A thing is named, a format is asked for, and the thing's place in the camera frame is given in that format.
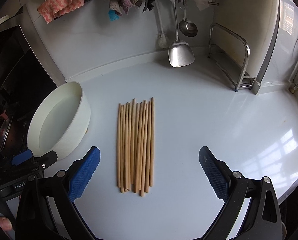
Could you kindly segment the person's left hand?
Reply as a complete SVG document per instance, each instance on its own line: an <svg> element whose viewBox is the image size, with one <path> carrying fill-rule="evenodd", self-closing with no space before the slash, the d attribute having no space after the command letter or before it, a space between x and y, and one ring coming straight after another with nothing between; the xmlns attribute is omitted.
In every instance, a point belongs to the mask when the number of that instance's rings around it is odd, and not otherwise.
<svg viewBox="0 0 298 240"><path fill-rule="evenodd" d="M0 227L4 231L11 231L13 229L12 223L10 222L10 220L6 217L1 217L1 216L0 216Z"/></svg>

